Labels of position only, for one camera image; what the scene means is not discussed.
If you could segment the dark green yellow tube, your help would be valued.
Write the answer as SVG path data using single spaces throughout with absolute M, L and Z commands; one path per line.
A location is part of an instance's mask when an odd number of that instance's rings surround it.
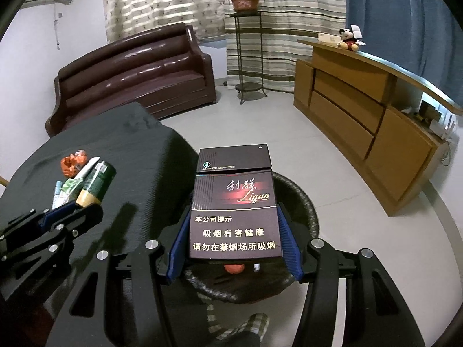
M 82 208 L 92 204 L 101 204 L 116 173 L 117 171 L 111 163 L 105 160 L 99 161 L 86 177 L 82 191 L 75 203 Z

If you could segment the large red plastic bag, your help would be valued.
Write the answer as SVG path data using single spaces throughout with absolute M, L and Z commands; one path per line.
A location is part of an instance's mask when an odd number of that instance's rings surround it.
M 226 272 L 230 274 L 234 274 L 234 275 L 242 273 L 245 267 L 246 266 L 244 264 L 225 264 L 224 265 Z

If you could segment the black cigarette carton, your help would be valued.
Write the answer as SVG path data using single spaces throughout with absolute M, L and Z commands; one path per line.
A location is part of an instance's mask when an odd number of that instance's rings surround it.
M 199 151 L 189 242 L 193 259 L 239 262 L 282 256 L 266 144 Z

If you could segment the black woven trash basket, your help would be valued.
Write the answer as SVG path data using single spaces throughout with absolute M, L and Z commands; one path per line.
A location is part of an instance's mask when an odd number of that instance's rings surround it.
M 285 217 L 309 232 L 319 236 L 319 220 L 309 196 L 295 182 L 278 172 L 272 173 L 277 204 Z M 201 295 L 227 303 L 248 304 L 278 295 L 296 279 L 288 271 L 283 258 L 263 259 L 260 269 L 253 261 L 243 263 L 241 273 L 231 274 L 222 264 L 192 260 L 184 267 L 184 277 Z

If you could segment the light blue tube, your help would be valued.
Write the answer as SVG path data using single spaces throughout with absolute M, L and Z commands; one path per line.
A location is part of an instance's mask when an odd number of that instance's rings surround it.
M 63 183 L 61 181 L 56 181 L 54 192 L 53 192 L 53 202 L 52 209 L 58 208 L 61 205 L 60 192 Z

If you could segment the green white tissue packet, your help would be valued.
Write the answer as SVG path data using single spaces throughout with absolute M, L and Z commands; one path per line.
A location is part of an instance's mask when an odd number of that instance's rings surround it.
M 84 182 L 85 179 L 82 177 L 68 179 L 61 187 L 59 194 L 59 206 L 62 206 L 71 201 L 75 201 L 82 191 Z

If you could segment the small orange plastic bag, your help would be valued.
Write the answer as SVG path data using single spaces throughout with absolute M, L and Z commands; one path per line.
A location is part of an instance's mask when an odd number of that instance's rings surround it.
M 61 171 L 65 177 L 73 178 L 82 170 L 88 160 L 86 151 L 83 149 L 77 150 L 73 154 L 61 159 Z

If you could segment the wooden chair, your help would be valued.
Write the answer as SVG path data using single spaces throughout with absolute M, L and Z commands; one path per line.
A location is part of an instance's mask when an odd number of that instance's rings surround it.
M 4 179 L 2 176 L 0 176 L 0 184 L 3 185 L 4 187 L 8 186 L 9 181 Z

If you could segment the checkered slipper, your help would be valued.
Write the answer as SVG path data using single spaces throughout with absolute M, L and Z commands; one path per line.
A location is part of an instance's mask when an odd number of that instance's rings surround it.
M 213 337 L 213 346 L 261 346 L 268 330 L 269 317 L 255 313 L 238 327 L 222 327 L 214 314 L 208 316 L 208 331 Z

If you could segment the dark grey tablecloth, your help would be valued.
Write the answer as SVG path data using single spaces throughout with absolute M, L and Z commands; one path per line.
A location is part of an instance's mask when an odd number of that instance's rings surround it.
M 49 139 L 1 196 L 1 311 L 57 311 L 98 280 L 171 284 L 188 253 L 197 161 L 137 103 Z

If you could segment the wooden sideboard cabinet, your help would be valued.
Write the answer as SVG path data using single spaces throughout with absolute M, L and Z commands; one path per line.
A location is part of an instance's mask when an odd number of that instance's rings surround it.
M 431 179 L 445 139 L 414 115 L 424 94 L 462 107 L 431 82 L 380 57 L 307 40 L 296 62 L 294 106 L 340 150 L 393 216 Z

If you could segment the black metal plant stand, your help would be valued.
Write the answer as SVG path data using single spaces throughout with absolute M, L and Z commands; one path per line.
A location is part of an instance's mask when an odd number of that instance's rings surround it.
M 267 97 L 264 85 L 264 34 L 262 14 L 242 11 L 231 15 L 235 24 L 238 84 L 235 89 L 243 105 L 253 93 Z

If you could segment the dark brown leather sofa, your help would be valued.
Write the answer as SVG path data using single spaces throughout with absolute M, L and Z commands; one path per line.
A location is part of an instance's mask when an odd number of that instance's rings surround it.
M 156 119 L 214 104 L 213 64 L 190 24 L 174 23 L 100 47 L 58 71 L 50 137 L 137 102 Z

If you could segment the striped curtain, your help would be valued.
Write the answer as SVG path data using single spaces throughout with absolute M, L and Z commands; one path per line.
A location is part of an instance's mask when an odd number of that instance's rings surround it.
M 277 92 L 293 92 L 296 61 L 309 56 L 302 41 L 319 32 L 336 34 L 345 26 L 346 0 L 260 0 L 264 34 L 264 85 Z M 231 3 L 225 3 L 227 84 L 238 84 L 235 24 Z

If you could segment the beige box on cabinet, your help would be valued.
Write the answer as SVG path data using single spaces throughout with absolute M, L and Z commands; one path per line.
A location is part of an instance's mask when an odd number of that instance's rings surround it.
M 337 47 L 338 43 L 341 42 L 341 37 L 339 35 L 319 32 L 318 41 L 326 45 Z

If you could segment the mickey mouse plush toy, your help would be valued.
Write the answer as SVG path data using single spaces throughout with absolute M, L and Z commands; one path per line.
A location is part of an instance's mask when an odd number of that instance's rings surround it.
M 361 46 L 366 45 L 360 27 L 357 25 L 352 24 L 350 28 L 340 29 L 339 34 L 341 40 L 337 43 L 337 47 L 340 49 L 357 52 Z

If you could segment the beige patterned curtain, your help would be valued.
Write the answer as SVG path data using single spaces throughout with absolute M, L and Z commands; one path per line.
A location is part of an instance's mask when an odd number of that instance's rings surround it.
M 223 0 L 103 0 L 103 3 L 109 42 L 174 23 L 191 25 L 201 41 L 225 35 Z

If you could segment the blue curtain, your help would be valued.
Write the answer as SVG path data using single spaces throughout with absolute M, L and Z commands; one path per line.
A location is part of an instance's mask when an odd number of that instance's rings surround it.
M 364 51 L 421 76 L 462 103 L 462 28 L 443 0 L 346 0 Z

